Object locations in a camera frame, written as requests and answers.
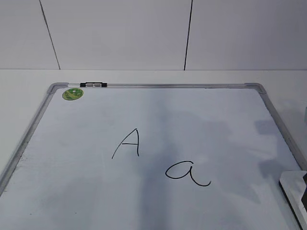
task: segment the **round sticker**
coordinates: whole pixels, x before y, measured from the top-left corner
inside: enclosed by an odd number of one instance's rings
[[[83,90],[72,88],[72,89],[66,90],[62,96],[67,101],[77,100],[83,96]]]

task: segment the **whiteboard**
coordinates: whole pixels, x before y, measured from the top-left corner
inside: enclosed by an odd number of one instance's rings
[[[57,89],[0,197],[6,230],[299,229],[300,170],[254,89]]]

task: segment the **white table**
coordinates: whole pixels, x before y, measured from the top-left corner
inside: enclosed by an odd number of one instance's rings
[[[307,71],[105,71],[0,70],[0,171],[30,124],[50,84],[108,83],[261,83],[307,156]]]

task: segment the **gray frame edge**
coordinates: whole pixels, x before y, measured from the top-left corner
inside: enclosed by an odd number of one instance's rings
[[[34,117],[32,118],[32,121],[30,122],[30,125],[27,127],[24,135],[21,138],[21,141],[17,145],[15,151],[13,152],[12,156],[10,157],[8,163],[4,167],[3,171],[0,175],[0,196],[2,195],[3,191],[5,190],[6,185],[10,181],[10,178],[15,171],[15,168],[22,157],[22,154],[27,147],[34,131],[36,130],[37,125],[39,124],[40,119],[44,115],[52,97],[53,94],[57,91],[57,89],[60,88],[66,88],[68,87],[68,83],[65,82],[59,82],[59,83],[53,83],[50,85],[50,87],[47,90],[47,93],[41,102],[37,112],[35,113]]]
[[[58,82],[50,85],[47,90],[47,94],[43,99],[38,111],[36,112],[32,122],[27,128],[22,141],[17,146],[13,155],[11,156],[9,162],[4,168],[0,176],[0,196],[2,195],[6,185],[8,184],[22,154],[29,143],[40,119],[44,115],[45,110],[47,109],[53,94],[60,88],[67,88],[69,84],[66,82]],[[254,89],[261,96],[265,106],[273,117],[280,133],[282,134],[284,140],[286,141],[290,151],[292,152],[295,160],[302,170],[307,170],[307,160],[303,155],[302,151],[299,149],[294,139],[292,138],[289,130],[282,121],[281,117],[277,113],[274,105],[270,101],[266,90],[259,83],[245,83],[245,84],[108,84],[108,88],[207,88],[207,89]]]
[[[55,93],[60,88],[68,87],[68,82],[57,82],[49,86],[47,93]]]

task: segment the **white wall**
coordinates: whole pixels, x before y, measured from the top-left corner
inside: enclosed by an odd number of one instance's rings
[[[307,1],[194,0],[186,69],[307,69]]]
[[[61,69],[182,70],[191,0],[42,0]],[[0,1],[0,69],[57,69],[39,0]],[[186,69],[307,69],[306,0],[194,0]]]
[[[38,0],[0,1],[0,69],[58,69]]]
[[[42,0],[61,69],[183,69],[190,0]]]

